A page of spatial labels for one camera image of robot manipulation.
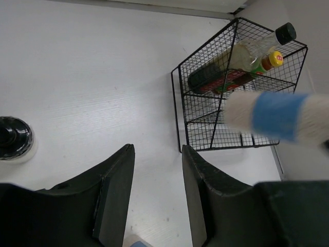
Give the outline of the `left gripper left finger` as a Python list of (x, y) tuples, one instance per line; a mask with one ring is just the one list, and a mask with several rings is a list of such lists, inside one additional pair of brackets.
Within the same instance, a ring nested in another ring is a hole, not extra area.
[(51, 189), (1, 184), (1, 246), (122, 246), (135, 149)]

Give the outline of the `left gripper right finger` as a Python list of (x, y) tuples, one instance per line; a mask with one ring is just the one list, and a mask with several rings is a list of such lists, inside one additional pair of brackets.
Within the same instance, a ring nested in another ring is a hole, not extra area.
[(328, 246), (328, 181), (247, 185), (182, 148), (193, 246)]

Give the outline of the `silver cap blue label shaker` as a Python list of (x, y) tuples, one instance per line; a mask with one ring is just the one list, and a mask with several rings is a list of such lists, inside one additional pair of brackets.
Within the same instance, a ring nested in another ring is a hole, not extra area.
[(235, 91), (224, 122), (239, 131), (328, 150), (328, 95)]

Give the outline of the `yellow cap chili sauce bottle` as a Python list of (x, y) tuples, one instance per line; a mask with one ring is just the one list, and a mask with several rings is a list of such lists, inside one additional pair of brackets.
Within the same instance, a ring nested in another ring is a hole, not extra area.
[(214, 94), (221, 94), (242, 86), (260, 75), (265, 75), (269, 70), (283, 65), (283, 55), (279, 51), (273, 51), (262, 57), (260, 64), (251, 72), (230, 69), (226, 81), (224, 76), (218, 79), (211, 79), (205, 86), (201, 87), (202, 92), (211, 90)]

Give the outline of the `tall dark sauce bottle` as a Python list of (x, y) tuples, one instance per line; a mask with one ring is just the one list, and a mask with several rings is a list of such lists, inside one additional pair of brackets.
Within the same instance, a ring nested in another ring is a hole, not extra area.
[(238, 78), (255, 74), (263, 58), (296, 37), (294, 26), (288, 22), (259, 40), (243, 39), (192, 72), (189, 89), (196, 94), (229, 91), (236, 87)]

